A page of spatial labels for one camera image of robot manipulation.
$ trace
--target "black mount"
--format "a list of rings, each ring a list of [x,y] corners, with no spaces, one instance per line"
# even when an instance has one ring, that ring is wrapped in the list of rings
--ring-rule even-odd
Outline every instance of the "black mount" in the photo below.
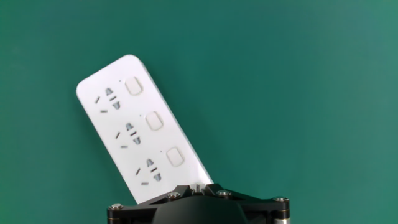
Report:
[[[219,184],[196,191],[178,185],[172,192],[136,206],[109,207],[108,224],[290,223],[287,198],[261,200]]]

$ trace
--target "screw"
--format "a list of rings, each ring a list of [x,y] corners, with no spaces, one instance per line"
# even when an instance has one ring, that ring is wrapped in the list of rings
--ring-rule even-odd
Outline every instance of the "screw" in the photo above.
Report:
[[[167,194],[167,198],[170,200],[175,200],[181,197],[181,194],[178,192],[170,192]]]
[[[289,201],[289,199],[287,197],[283,197],[283,196],[276,196],[273,198],[274,201],[276,202],[286,202]]]
[[[228,190],[219,190],[216,193],[219,197],[229,197],[232,195],[232,192],[228,191]]]
[[[121,205],[121,204],[114,204],[114,205],[109,206],[109,208],[112,209],[112,210],[120,210],[120,209],[123,208],[123,205]]]

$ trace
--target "power switch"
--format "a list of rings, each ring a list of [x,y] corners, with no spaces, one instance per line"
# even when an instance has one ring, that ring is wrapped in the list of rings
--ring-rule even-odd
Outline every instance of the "power switch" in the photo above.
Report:
[[[126,85],[127,90],[129,90],[129,93],[133,96],[142,92],[141,84],[136,77],[127,79],[124,84]]]
[[[167,158],[169,158],[170,163],[174,167],[178,167],[184,162],[184,158],[181,156],[180,152],[176,147],[169,149],[166,152]]]
[[[161,127],[163,127],[163,122],[162,122],[160,116],[156,112],[151,112],[151,113],[147,114],[145,119],[147,120],[149,127],[153,131],[157,131]]]

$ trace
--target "white power strip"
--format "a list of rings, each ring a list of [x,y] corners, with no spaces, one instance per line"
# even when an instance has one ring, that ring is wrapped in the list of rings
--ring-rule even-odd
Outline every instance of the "white power strip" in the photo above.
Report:
[[[137,57],[94,73],[76,93],[137,203],[177,185],[213,183]]]

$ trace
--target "power strip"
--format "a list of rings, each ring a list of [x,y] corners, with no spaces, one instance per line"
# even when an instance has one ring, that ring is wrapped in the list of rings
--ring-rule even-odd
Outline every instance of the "power strip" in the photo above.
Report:
[[[137,57],[94,73],[76,93],[137,203],[177,185],[213,183]]]

